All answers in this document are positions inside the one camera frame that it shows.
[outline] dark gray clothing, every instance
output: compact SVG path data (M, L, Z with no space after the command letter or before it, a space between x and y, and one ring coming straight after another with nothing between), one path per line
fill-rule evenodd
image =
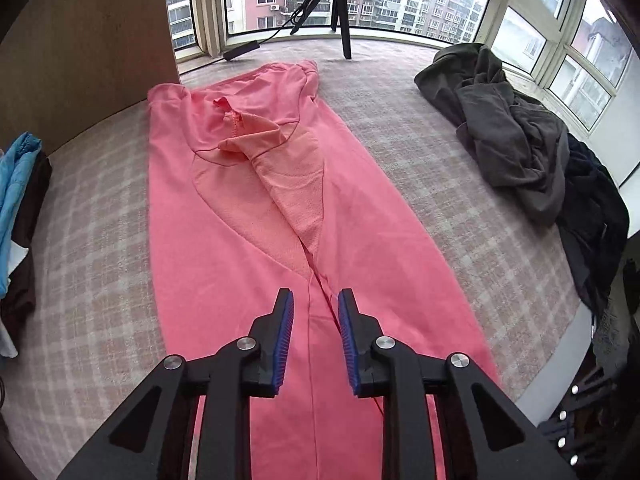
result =
M513 187L534 222L552 225L564 199L566 125L514 90L500 59L480 43L439 51L415 83L458 128L482 177L494 187Z

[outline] checkered fabric surface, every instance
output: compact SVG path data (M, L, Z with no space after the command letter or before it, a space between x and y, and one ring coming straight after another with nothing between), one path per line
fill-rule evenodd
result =
M315 60L320 97L439 246L515 400L553 353L578 297L557 229L533 226L510 193L489 187L415 87L433 55L353 41L346 61L340 41L290 41L182 79L197 88L270 61ZM141 103L51 157L33 243L38 306L20 356L2 372L12 441L40 480L56 477L164 355L148 260L147 135Z

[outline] silver screw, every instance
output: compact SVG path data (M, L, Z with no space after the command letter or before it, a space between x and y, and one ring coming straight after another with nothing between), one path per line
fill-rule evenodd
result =
M464 368L469 364L469 358L464 354L453 354L451 356L451 364L456 368Z
M236 345L241 350L251 350L255 346L255 339L253 337L241 337Z
M179 355L169 355L164 358L162 364L167 370L175 370L182 365L182 358Z
M396 340L392 337L389 337L388 335L381 335L378 339L376 339L376 345L384 350L389 350L390 348L396 346Z

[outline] brown wall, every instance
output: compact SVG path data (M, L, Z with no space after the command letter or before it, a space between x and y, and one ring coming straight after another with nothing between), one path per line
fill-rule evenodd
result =
M29 130L50 153L162 82L164 0L29 0L0 43L0 146Z

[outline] light blue garment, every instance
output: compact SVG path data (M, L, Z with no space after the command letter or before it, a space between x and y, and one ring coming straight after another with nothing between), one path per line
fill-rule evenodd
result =
M0 300L9 286L9 250L15 216L41 147L40 139L25 132L0 159Z

